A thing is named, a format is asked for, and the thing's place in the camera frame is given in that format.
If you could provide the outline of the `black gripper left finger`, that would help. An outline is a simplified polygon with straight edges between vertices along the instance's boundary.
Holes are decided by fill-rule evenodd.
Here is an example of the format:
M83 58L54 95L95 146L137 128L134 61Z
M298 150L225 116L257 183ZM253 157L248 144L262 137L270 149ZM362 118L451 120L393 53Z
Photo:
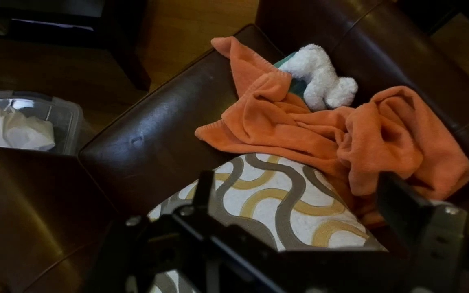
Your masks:
M109 225L85 281L85 293L147 293L161 273L178 271L204 293L277 293L279 287L239 250L264 247L209 216L213 173L199 177L191 204L156 222L130 217Z

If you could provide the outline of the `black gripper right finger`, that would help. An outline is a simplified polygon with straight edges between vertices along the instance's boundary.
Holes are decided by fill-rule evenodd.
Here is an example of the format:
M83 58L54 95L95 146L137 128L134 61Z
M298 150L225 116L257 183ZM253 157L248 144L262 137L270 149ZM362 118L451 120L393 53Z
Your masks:
M409 293L469 293L469 214L435 204L394 173L381 173L376 206L410 251L402 289Z

